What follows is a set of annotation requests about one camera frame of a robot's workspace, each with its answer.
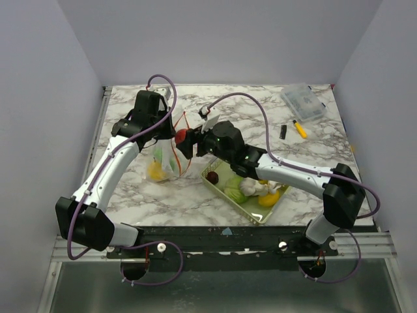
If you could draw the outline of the orange toy peach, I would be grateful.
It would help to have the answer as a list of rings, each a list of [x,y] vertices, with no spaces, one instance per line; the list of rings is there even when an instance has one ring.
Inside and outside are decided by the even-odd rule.
[[[175,134],[175,144],[178,145],[180,143],[182,143],[187,136],[187,129],[186,128],[182,128],[180,130],[178,130]]]

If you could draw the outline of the clear zip top bag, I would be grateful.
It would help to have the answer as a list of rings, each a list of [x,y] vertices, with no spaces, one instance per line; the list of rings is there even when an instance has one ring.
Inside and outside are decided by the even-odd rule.
[[[184,155],[176,148],[175,139],[172,138],[170,140],[160,140],[151,147],[151,153],[150,153],[150,156],[148,157],[147,166],[146,166],[146,176],[147,176],[148,165],[153,160],[155,160],[153,157],[153,152],[156,147],[163,147],[164,149],[166,149],[168,153],[166,162],[161,163],[162,169],[167,173],[167,176],[168,176],[166,180],[182,177],[183,175],[185,175],[185,173],[190,168],[191,160],[187,160],[184,157]]]

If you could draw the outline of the yellow toy pear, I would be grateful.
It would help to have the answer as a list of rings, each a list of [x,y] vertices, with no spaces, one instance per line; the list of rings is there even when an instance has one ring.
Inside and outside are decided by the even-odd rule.
[[[159,182],[168,178],[167,173],[162,169],[162,164],[153,160],[147,167],[147,176],[149,179]]]

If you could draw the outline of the pale green toy lettuce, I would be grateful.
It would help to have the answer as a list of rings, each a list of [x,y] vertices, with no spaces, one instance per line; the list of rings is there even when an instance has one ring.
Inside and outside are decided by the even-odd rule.
[[[225,182],[223,188],[223,193],[237,204],[244,203],[248,200],[248,197],[240,189],[242,180],[243,178],[239,176],[232,177]]]

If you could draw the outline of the yellow toy lemon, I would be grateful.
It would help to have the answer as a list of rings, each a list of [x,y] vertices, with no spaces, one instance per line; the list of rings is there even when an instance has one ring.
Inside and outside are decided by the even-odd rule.
[[[258,204],[261,207],[273,207],[280,199],[280,192],[268,193],[265,196],[258,196]]]

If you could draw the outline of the green toy cucumber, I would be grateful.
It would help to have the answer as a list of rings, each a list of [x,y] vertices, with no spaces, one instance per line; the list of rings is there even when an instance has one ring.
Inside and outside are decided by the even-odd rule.
[[[167,160],[168,153],[163,147],[156,147],[153,152],[153,157],[156,161],[164,163]]]

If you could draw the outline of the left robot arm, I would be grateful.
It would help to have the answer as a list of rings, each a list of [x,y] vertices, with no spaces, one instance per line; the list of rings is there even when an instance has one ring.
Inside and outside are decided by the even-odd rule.
[[[130,163],[151,140],[167,140],[175,135],[170,110],[169,88],[140,90],[132,110],[117,121],[98,164],[70,198],[61,197],[55,212],[61,236],[68,244],[78,243],[103,251],[121,246],[131,258],[140,256],[145,243],[140,230],[112,222],[106,215],[108,203]]]

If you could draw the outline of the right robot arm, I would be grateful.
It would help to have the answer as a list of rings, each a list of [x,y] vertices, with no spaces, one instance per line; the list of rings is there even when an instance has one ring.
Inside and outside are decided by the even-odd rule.
[[[201,127],[179,130],[175,145],[187,159],[211,154],[243,178],[289,185],[321,199],[323,212],[308,224],[299,241],[301,251],[309,256],[322,250],[336,231],[354,226],[366,195],[349,166],[315,167],[270,156],[265,149],[245,143],[229,121],[206,131]]]

